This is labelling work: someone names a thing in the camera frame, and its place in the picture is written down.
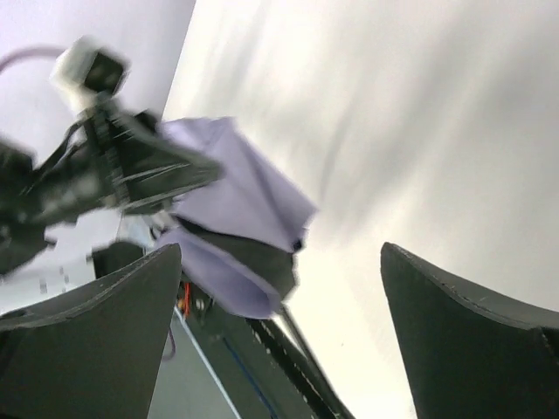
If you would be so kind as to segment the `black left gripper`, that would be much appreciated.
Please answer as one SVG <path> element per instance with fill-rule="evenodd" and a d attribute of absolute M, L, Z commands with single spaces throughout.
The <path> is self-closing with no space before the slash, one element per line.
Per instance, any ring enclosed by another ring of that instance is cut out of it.
<path fill-rule="evenodd" d="M 153 214 L 222 175 L 220 163 L 171 142 L 113 100 L 94 100 L 81 122 L 109 208 Z"/>

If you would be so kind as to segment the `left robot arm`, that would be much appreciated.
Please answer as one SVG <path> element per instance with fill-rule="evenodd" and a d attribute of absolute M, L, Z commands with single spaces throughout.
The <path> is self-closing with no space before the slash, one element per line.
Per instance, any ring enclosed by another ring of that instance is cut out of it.
<path fill-rule="evenodd" d="M 116 100 L 97 99 L 39 167 L 1 145 L 1 273 L 55 246 L 46 229 L 76 223 L 92 210 L 151 215 L 220 176 L 220 165 L 163 139 L 149 113 L 132 115 Z"/>

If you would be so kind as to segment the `lavender folding umbrella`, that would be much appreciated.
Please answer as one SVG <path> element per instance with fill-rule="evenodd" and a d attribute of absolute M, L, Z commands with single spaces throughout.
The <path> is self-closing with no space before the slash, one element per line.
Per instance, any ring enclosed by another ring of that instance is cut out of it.
<path fill-rule="evenodd" d="M 183 268 L 229 314 L 259 324 L 280 315 L 327 391 L 343 410 L 284 300 L 297 285 L 295 256 L 303 248 L 315 206 L 257 152 L 231 118 L 165 122 L 173 143 L 216 160 L 216 182 L 187 193 L 173 205 L 174 224 L 158 244 L 179 244 Z"/>

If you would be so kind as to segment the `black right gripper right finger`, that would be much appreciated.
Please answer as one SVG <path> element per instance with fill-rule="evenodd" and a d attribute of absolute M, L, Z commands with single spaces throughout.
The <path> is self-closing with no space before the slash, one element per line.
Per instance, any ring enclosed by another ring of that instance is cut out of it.
<path fill-rule="evenodd" d="M 395 245 L 381 275 L 419 418 L 556 418 L 558 314 Z"/>

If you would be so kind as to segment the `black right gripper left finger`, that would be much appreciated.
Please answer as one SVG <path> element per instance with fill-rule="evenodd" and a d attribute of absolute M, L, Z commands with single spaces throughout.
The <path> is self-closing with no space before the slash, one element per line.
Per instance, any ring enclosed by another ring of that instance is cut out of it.
<path fill-rule="evenodd" d="M 181 278 L 178 245 L 1 318 L 3 418 L 145 418 Z"/>

